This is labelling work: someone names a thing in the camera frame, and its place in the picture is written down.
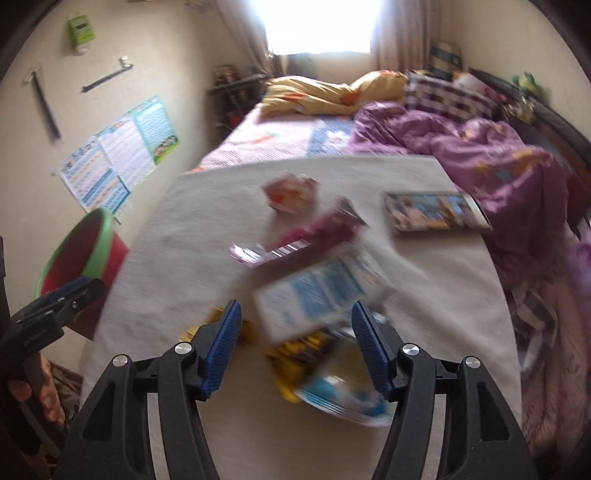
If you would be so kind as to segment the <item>left hand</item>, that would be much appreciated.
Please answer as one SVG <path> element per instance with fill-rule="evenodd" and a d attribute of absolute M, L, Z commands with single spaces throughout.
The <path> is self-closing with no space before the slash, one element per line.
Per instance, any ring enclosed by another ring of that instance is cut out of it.
<path fill-rule="evenodd" d="M 51 364 L 42 354 L 35 355 L 34 364 L 41 373 L 41 386 L 36 397 L 42 405 L 43 414 L 50 423 L 63 425 L 65 413 L 54 383 Z M 26 402 L 34 393 L 31 386 L 23 380 L 10 380 L 7 386 L 9 392 L 20 403 Z"/>

